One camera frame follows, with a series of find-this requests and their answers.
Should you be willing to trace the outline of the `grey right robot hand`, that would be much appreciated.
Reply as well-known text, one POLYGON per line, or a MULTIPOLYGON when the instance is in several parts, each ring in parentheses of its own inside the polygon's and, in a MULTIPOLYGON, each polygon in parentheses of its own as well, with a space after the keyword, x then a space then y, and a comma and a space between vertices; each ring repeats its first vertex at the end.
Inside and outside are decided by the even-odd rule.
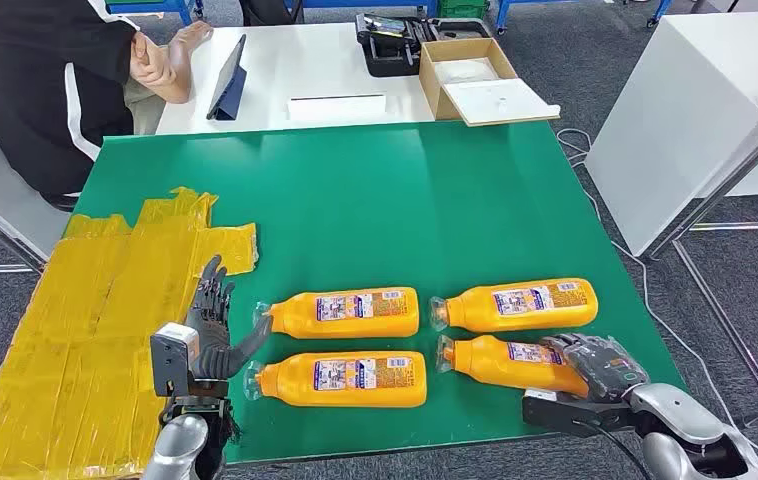
POLYGON ((592 402, 620 402, 631 389, 650 382, 646 370, 611 336, 561 333, 540 343, 559 353, 585 381, 592 402))

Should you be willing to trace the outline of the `person's right hand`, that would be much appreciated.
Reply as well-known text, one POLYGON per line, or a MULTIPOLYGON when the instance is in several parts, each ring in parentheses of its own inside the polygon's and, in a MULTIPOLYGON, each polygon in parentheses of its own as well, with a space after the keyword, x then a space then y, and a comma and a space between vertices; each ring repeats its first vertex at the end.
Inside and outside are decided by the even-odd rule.
POLYGON ((193 22, 174 34, 169 42, 169 48, 191 55, 211 37, 213 30, 214 28, 204 21, 193 22))

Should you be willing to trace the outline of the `person's left hand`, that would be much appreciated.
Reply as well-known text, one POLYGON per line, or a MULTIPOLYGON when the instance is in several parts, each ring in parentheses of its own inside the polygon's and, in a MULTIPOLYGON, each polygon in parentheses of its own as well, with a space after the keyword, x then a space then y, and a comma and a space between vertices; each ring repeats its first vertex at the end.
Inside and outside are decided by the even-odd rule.
POLYGON ((176 74, 168 48, 156 45, 143 33, 135 33, 131 41, 130 76, 152 90, 171 85, 176 74))

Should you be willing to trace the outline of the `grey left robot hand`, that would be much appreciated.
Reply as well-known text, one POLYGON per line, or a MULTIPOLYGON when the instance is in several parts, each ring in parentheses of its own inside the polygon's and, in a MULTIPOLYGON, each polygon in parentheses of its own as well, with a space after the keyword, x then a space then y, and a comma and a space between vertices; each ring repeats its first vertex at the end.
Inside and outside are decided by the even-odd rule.
POLYGON ((185 325, 199 335, 199 354, 190 363, 196 378, 228 380, 234 377, 264 345, 271 333, 272 317, 263 311, 252 331, 232 345, 228 328, 233 282, 225 282, 227 268, 215 254, 205 265, 188 309, 185 325))

